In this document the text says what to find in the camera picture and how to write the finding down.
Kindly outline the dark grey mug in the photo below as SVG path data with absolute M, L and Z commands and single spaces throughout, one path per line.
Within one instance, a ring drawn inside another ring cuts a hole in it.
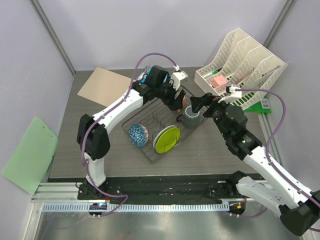
M 201 123 L 200 112 L 193 112 L 192 106 L 189 105 L 176 117 L 176 121 L 182 123 L 186 128 L 197 128 Z

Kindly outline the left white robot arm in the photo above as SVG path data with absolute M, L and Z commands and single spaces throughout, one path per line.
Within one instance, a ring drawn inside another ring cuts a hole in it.
M 104 110 L 90 116 L 84 114 L 79 121 L 77 143 L 81 149 L 83 165 L 87 166 L 89 194 L 100 200 L 107 192 L 103 164 L 111 148 L 109 134 L 112 129 L 134 110 L 153 99 L 159 99 L 171 111 L 183 108 L 186 92 L 180 89 L 188 75 L 174 67 L 174 72 L 158 65 L 147 66 L 130 84 L 129 89 Z

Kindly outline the white plate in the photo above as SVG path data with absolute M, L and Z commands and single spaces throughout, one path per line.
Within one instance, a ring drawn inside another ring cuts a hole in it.
M 162 129 L 162 130 L 157 134 L 157 136 L 156 136 L 155 139 L 153 140 L 153 144 L 152 144 L 154 149 L 156 149 L 156 144 L 157 144 L 157 141 L 158 141 L 159 137 L 160 137 L 165 131 L 167 131 L 168 129 L 174 128 L 174 127 L 176 127 L 176 126 L 175 126 L 175 125 L 169 125 L 169 126 L 165 127 L 164 129 Z

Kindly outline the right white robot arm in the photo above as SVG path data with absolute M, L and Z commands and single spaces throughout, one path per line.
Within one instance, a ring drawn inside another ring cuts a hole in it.
M 248 119 L 242 108 L 226 100 L 211 93 L 190 98 L 194 113 L 207 107 L 203 116 L 213 119 L 228 150 L 271 185 L 268 188 L 237 171 L 228 179 L 226 193 L 233 198 L 239 195 L 252 198 L 278 216 L 292 234 L 302 236 L 320 219 L 320 192 L 312 191 L 285 170 L 247 130 Z

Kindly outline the lime green plate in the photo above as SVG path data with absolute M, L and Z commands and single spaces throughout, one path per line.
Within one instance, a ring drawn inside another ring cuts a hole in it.
M 171 150 L 180 139 L 181 131 L 178 127 L 173 126 L 166 129 L 155 143 L 155 150 L 158 154 L 164 154 Z

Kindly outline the pink ceramic mug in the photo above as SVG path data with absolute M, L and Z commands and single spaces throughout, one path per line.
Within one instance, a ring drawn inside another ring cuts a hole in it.
M 175 94 L 175 99 L 178 98 L 180 92 L 181 92 L 180 90 L 177 91 L 177 93 Z M 180 113 L 186 106 L 187 106 L 187 96 L 184 95 L 183 100 L 182 100 L 182 108 L 178 109 L 177 113 Z

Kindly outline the blue patterned bowl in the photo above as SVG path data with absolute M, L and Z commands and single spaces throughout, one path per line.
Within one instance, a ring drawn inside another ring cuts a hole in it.
M 132 124 L 129 128 L 129 138 L 135 147 L 143 148 L 149 140 L 149 131 L 142 124 Z

